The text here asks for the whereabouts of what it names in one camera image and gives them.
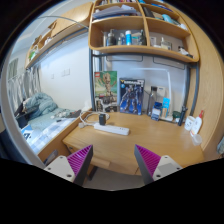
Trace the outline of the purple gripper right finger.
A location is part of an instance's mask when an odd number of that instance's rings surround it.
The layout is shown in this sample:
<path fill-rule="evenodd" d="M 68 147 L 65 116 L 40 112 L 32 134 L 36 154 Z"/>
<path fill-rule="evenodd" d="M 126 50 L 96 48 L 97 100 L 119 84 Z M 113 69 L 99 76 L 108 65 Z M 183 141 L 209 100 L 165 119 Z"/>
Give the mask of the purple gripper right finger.
<path fill-rule="evenodd" d="M 160 162 L 161 157 L 140 145 L 135 145 L 134 155 L 137 160 L 144 184 L 148 185 L 152 183 L 153 174 Z"/>

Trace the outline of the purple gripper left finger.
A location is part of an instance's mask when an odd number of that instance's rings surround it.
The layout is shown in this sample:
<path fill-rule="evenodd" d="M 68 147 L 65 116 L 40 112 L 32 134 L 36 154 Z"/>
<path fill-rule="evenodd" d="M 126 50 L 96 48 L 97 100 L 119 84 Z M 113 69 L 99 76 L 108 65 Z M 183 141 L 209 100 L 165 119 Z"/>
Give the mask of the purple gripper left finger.
<path fill-rule="evenodd" d="M 67 160 L 75 174 L 74 183 L 82 186 L 93 156 L 93 146 L 89 145 L 67 157 Z"/>

